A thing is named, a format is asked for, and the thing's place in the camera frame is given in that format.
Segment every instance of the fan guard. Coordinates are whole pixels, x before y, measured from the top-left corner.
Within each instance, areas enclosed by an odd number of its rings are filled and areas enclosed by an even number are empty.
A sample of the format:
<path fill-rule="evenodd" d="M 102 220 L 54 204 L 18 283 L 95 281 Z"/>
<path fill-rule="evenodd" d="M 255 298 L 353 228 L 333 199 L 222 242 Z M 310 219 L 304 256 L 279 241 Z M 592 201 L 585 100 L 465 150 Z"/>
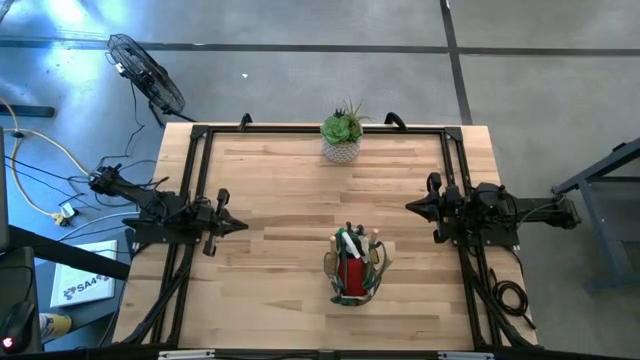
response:
<path fill-rule="evenodd" d="M 125 34 L 109 37 L 107 48 L 111 57 L 120 64 L 120 74 L 133 84 L 165 114 L 178 114 L 184 109 L 184 97 L 171 81 L 167 70 Z"/>

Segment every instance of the concrete floor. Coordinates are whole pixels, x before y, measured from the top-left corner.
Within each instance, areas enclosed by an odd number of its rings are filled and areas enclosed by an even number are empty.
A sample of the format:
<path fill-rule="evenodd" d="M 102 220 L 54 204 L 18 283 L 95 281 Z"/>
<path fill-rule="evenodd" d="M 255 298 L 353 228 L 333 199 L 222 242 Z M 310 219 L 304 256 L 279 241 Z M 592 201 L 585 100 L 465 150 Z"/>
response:
<path fill-rule="evenodd" d="M 460 46 L 640 47 L 640 2 L 633 0 L 450 0 L 450 6 Z M 106 39 L 115 32 L 153 42 L 446 45 L 437 0 L 17 0 L 0 26 L 0 37 Z M 350 96 L 363 99 L 363 113 L 379 122 L 395 111 L 408 123 L 460 124 L 448 55 L 151 55 L 182 90 L 185 114 L 202 120 L 239 121 L 250 112 L 259 122 L 321 121 Z M 501 179 L 518 196 L 547 196 L 551 185 L 640 135 L 640 58 L 462 56 L 461 63 L 473 122 L 489 126 Z M 3 48 L 0 65 L 1 96 L 58 111 L 54 119 L 20 119 L 21 126 L 49 134 L 88 167 L 123 152 L 136 128 L 133 101 L 104 51 Z M 155 158 L 162 137 L 139 93 L 138 100 L 147 127 L 124 163 Z M 39 139 L 29 138 L 19 159 L 78 174 Z M 127 175 L 146 181 L 152 170 L 144 164 Z M 47 180 L 71 191 L 63 181 Z M 47 209 L 64 199 L 29 179 L 24 184 Z M 52 238 L 67 231 L 28 207 L 12 181 L 8 192 L 12 224 Z M 556 350 L 638 357 L 640 289 L 583 291 L 585 281 L 607 270 L 581 200 L 574 199 L 585 220 L 577 229 L 525 225 L 520 231 L 539 341 Z M 130 209 L 88 209 L 82 216 Z M 86 332 L 49 349 L 95 345 L 100 331 Z"/>

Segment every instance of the wooden table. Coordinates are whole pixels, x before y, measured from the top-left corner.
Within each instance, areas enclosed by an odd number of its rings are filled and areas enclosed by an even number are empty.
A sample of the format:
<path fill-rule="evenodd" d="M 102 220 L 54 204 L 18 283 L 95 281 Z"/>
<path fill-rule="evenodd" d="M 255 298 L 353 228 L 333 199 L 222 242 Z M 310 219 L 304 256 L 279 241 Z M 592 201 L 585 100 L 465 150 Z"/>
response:
<path fill-rule="evenodd" d="M 170 176 L 163 190 L 179 190 L 191 126 L 167 125 L 154 176 Z M 462 131 L 473 185 L 500 183 L 487 127 Z M 442 162 L 430 135 L 365 135 L 357 159 L 339 165 L 323 157 L 319 134 L 217 134 L 205 196 L 229 189 L 228 209 L 249 230 L 222 240 L 215 258 L 196 248 L 180 347 L 471 349 L 457 252 L 435 244 L 434 226 L 404 209 L 424 196 L 430 172 L 444 173 Z M 192 193 L 198 171 L 199 160 Z M 346 221 L 379 228 L 379 240 L 395 248 L 376 297 L 362 307 L 331 303 L 323 273 L 328 237 Z M 134 259 L 114 340 L 156 300 L 166 251 L 152 245 Z M 512 254 L 488 248 L 487 258 L 500 279 L 524 285 Z M 165 336 L 173 302 L 168 308 Z M 479 312 L 488 339 L 484 306 Z M 523 319 L 509 319 L 536 341 Z"/>

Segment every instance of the white cable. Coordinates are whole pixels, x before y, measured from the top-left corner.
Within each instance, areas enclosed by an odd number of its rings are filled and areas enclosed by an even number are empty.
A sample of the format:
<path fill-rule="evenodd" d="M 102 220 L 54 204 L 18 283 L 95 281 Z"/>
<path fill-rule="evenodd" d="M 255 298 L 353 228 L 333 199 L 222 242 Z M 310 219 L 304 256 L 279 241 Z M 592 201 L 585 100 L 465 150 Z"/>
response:
<path fill-rule="evenodd" d="M 69 157 L 69 159 L 71 159 L 71 161 L 76 165 L 76 167 L 78 169 L 80 169 L 80 171 L 85 174 L 85 175 L 89 175 L 89 173 L 76 161 L 76 159 L 69 153 L 69 151 L 67 151 L 67 149 L 65 149 L 62 145 L 58 144 L 57 142 L 55 142 L 54 140 L 50 139 L 48 136 L 41 134 L 35 130 L 29 130 L 29 129 L 20 129 L 20 127 L 18 126 L 18 118 L 16 117 L 16 114 L 13 112 L 13 109 L 11 108 L 11 105 L 7 104 L 7 102 L 4 100 L 4 98 L 0 97 L 0 101 L 2 101 L 2 103 L 7 107 L 7 109 L 9 110 L 9 113 L 11 114 L 11 117 L 13 118 L 13 122 L 15 123 L 15 128 L 13 129 L 4 129 L 5 132 L 10 132 L 10 131 L 15 131 L 15 132 L 20 132 L 20 131 L 26 131 L 29 132 L 31 134 L 40 136 L 41 138 L 47 140 L 48 142 L 50 142 L 51 144 L 53 144 L 54 146 L 56 146 L 58 149 L 62 150 L 62 152 L 65 153 L 65 155 L 67 155 Z M 24 191 L 24 189 L 22 188 L 22 184 L 20 183 L 20 180 L 18 179 L 18 174 L 16 173 L 16 163 L 15 163 L 15 158 L 16 155 L 18 154 L 18 148 L 20 147 L 20 140 L 18 138 L 14 139 L 13 142 L 13 150 L 11 151 L 11 173 L 13 175 L 13 180 L 16 183 L 16 186 L 18 187 L 18 190 L 20 191 L 20 193 L 22 194 L 22 197 L 24 197 L 25 201 L 35 210 L 41 212 L 44 215 L 48 215 L 51 216 L 53 218 L 56 217 L 57 213 L 50 213 L 48 211 L 43 210 L 42 208 L 40 208 L 39 206 L 37 206 L 36 204 L 33 203 L 33 201 L 31 201 L 31 199 L 29 198 L 29 196 L 27 195 L 27 193 Z"/>
<path fill-rule="evenodd" d="M 5 132 L 10 132 L 10 131 L 17 131 L 16 129 L 4 129 Z M 78 163 L 78 161 L 73 157 L 73 155 L 71 155 L 71 153 L 69 153 L 69 151 L 67 149 L 65 149 L 62 145 L 60 145 L 59 143 L 55 142 L 54 140 L 52 140 L 51 138 L 49 138 L 47 135 L 39 133 L 35 130 L 31 130 L 31 129 L 25 129 L 25 128 L 21 128 L 20 131 L 26 131 L 28 133 L 34 134 L 34 135 L 38 135 L 41 138 L 47 140 L 48 142 L 50 142 L 51 144 L 53 144 L 54 146 L 56 146 L 58 149 L 62 150 L 62 152 L 67 155 L 67 157 L 69 157 L 69 159 L 71 159 L 71 161 L 73 161 L 73 164 L 85 175 L 89 175 L 89 172 L 87 172 L 87 170 L 85 170 L 82 165 L 80 165 L 80 163 Z"/>
<path fill-rule="evenodd" d="M 64 239 L 66 239 L 67 237 L 71 236 L 72 234 L 84 229 L 85 227 L 87 227 L 89 225 L 92 225 L 92 224 L 95 224 L 97 222 L 100 222 L 102 220 L 107 220 L 107 219 L 111 219 L 111 218 L 114 218 L 114 217 L 120 217 L 120 216 L 139 215 L 139 214 L 140 213 L 138 213 L 138 212 L 132 211 L 132 212 L 118 213 L 118 214 L 112 214 L 112 215 L 103 216 L 101 218 L 97 218 L 95 220 L 91 220 L 86 224 L 82 224 L 82 225 L 78 226 L 77 228 L 75 228 L 75 229 L 71 230 L 70 232 L 64 234 L 64 236 L 62 236 L 57 241 L 62 241 Z"/>

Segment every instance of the succulent plant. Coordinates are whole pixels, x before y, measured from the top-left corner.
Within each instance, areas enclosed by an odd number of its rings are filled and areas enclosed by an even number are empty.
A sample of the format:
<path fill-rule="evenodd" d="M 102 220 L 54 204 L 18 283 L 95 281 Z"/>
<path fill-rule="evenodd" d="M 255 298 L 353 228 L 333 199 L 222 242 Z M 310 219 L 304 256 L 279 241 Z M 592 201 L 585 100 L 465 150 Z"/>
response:
<path fill-rule="evenodd" d="M 320 127 L 320 132 L 331 145 L 354 143 L 362 136 L 360 121 L 370 119 L 367 116 L 358 116 L 360 106 L 353 107 L 351 99 L 349 103 L 344 102 L 344 108 L 336 109 L 333 115 L 329 116 Z"/>

